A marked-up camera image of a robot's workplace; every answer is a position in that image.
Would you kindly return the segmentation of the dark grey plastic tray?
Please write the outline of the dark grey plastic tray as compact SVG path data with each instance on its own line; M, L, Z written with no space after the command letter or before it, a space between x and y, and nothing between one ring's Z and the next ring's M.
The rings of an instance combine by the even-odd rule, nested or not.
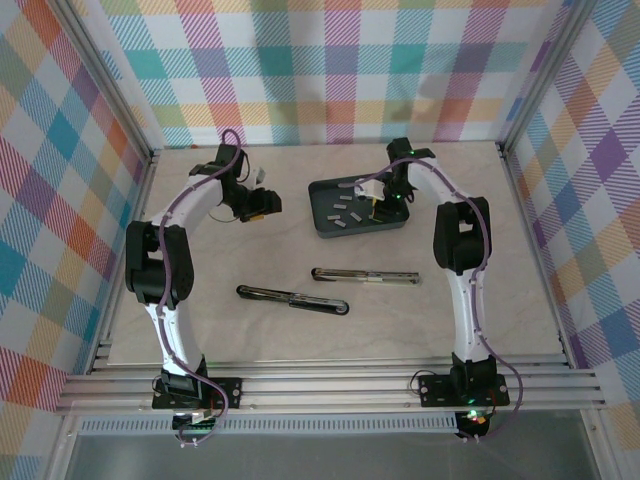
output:
M371 199L358 198L354 194L354 188L342 189L341 183L353 183L366 177L366 174L347 176L341 178L318 180L311 182L308 193L312 211L312 218L316 232L320 238L331 239L351 235L374 233L384 230L402 228L410 218L407 203L402 201L399 212L393 221L374 222L370 216L374 211ZM352 196L351 201L340 200L340 195ZM339 203L347 206L345 210L334 209L333 205ZM358 222L350 216L356 213L362 221ZM328 221L327 216L340 215L340 220L346 223L346 228L340 228L334 221Z

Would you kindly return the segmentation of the grey metal bottom panel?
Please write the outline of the grey metal bottom panel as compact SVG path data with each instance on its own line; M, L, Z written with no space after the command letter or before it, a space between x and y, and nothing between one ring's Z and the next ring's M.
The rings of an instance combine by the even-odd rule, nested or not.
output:
M411 435L82 436L64 480L601 480L571 439L428 444Z

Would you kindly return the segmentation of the aluminium side rail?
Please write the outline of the aluminium side rail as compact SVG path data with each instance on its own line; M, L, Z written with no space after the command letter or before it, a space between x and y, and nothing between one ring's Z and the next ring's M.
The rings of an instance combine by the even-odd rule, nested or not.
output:
M152 156L142 170L141 184L136 196L134 207L131 213L131 220L140 220L144 217L144 210L153 185L153 180L157 170L159 156ZM122 245L118 256L117 268L113 271L113 278L101 314L96 327L95 335L89 349L87 361L82 370L83 375L89 375L94 369L96 362L100 363L103 357L109 357L112 345L112 331L117 321L119 306L125 291L125 256L126 245Z
M570 368L575 369L576 364L575 364L574 356L565 340L564 325L562 324L562 321L559 316L559 311L555 302L555 297L554 297L552 288L546 277L544 262L536 242L534 230L531 224L529 223L529 217L525 208L524 198L517 186L515 176L511 170L508 153L501 142L496 142L495 147L498 152L499 158L501 160L502 168L504 170L505 177L509 184L509 188L511 189L512 196L514 197L516 209L518 211L520 222L525 232L526 241L528 244L530 255L533 259L533 263L536 268L539 283L542 285L542 288L546 297L546 303L548 304L548 307L551 311L552 318L555 323L555 336L557 337L558 342L560 343L562 354L565 357L565 363Z

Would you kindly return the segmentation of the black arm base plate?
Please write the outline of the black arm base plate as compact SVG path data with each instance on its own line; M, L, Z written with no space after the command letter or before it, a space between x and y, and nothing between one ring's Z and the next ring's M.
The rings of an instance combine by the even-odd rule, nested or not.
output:
M227 395L229 409L238 409L242 395L242 380L238 377L210 378ZM191 376L158 376L152 382L154 410L198 410L223 408L222 395L207 383Z
M450 375L422 375L418 377L421 406L427 407L493 407L508 406L510 397L505 377L498 374L488 385L467 390L456 387Z

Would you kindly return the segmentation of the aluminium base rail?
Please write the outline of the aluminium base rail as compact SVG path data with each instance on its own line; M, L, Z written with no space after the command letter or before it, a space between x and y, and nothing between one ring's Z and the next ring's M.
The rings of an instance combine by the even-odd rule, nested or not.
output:
M572 369L562 355L516 356L499 371L512 400L525 410L605 407L591 370ZM334 359L211 363L213 377L242 380L240 412L250 414L417 412L422 374L445 374L450 359ZM96 362L89 375L68 378L56 411L67 415L148 413L157 364Z

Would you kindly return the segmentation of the aluminium frame post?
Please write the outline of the aluminium frame post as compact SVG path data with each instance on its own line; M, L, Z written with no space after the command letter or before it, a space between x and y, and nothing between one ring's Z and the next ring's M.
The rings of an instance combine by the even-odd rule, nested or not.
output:
M598 0L549 0L545 6L501 112L496 148L503 161L515 151L597 3Z
M135 119L125 96L111 74L102 54L92 38L72 0L46 0L63 30L78 51L85 68L92 76L100 92L104 95L115 117L132 142L136 152L147 164L154 160L154 149L147 140L139 122Z

